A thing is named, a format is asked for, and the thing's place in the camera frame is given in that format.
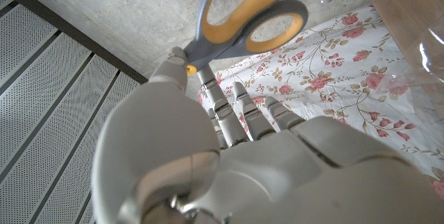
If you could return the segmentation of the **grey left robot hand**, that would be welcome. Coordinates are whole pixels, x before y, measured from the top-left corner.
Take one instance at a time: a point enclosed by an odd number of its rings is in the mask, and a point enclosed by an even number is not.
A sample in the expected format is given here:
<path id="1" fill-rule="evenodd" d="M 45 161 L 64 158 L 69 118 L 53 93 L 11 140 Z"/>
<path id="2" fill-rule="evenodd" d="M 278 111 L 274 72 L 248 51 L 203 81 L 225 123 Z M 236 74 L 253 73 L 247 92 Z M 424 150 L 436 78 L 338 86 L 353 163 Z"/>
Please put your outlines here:
<path id="1" fill-rule="evenodd" d="M 209 116 L 186 86 L 176 47 L 109 115 L 92 169 L 97 223 L 443 222 L 443 201 L 382 142 L 270 97 L 273 127 L 236 86 L 243 128 L 224 98 Z"/>

